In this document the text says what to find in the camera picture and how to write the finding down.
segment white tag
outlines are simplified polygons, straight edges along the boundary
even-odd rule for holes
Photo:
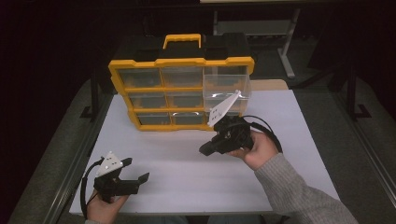
[[[112,151],[108,152],[107,156],[100,165],[98,171],[96,172],[96,177],[106,175],[112,171],[120,169],[123,166],[122,161],[113,154]]]
[[[233,103],[235,103],[240,94],[241,91],[236,90],[233,95],[231,95],[215,107],[211,108],[209,114],[209,122],[207,123],[207,125],[209,125],[209,127],[213,127],[219,120],[221,120],[225,116],[225,114],[227,114],[231,106],[233,106]]]

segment white table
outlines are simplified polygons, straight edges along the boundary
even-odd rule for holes
[[[285,157],[308,185],[338,199],[292,91],[254,91],[245,114],[271,125]],[[199,153],[198,148],[214,135],[205,131],[139,132],[129,121],[122,98],[116,95],[88,165],[112,150],[121,160],[134,159],[123,168],[121,179],[137,179],[150,172],[148,182],[129,198],[121,213],[143,216],[272,211],[262,186],[242,161],[219,153],[209,157]],[[87,198],[95,173],[93,169]],[[70,213],[81,214],[79,188]]]

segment gray sleeve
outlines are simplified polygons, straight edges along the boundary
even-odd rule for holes
[[[85,220],[84,224],[100,224],[100,222],[92,221],[92,220]]]
[[[283,154],[255,172],[274,211],[299,223],[358,223],[338,200],[306,185]]]

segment plastic drawer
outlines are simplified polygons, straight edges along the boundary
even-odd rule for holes
[[[134,108],[164,108],[166,107],[163,92],[128,93]]]
[[[142,125],[169,125],[168,113],[136,113]]]
[[[238,113],[238,112],[227,112],[226,115],[230,116],[230,117],[234,117],[234,116],[238,116],[239,117],[240,113]],[[209,119],[210,112],[205,112],[205,116]]]
[[[205,112],[210,112],[210,109],[227,99],[233,93],[207,93],[204,98]],[[230,113],[243,113],[248,105],[248,96],[240,96],[229,109]]]
[[[204,75],[204,91],[239,90],[242,95],[250,94],[248,75]]]
[[[166,93],[170,107],[202,107],[201,91],[169,91]]]
[[[171,113],[173,124],[176,125],[189,125],[189,124],[203,124],[203,112],[174,112]]]
[[[247,75],[248,67],[240,66],[208,66],[205,67],[204,75]]]
[[[161,87],[158,68],[119,68],[122,82],[127,88]]]
[[[164,67],[161,69],[165,87],[201,87],[202,67]]]

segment human hand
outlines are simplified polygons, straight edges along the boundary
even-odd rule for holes
[[[96,189],[93,190],[92,200],[88,203],[87,218],[92,221],[109,224],[113,223],[122,206],[128,200],[129,195],[120,196],[115,202],[111,203],[102,200]]]
[[[253,148],[240,148],[227,153],[228,155],[242,159],[250,169],[256,171],[277,153],[274,142],[265,133],[250,132],[254,142]]]

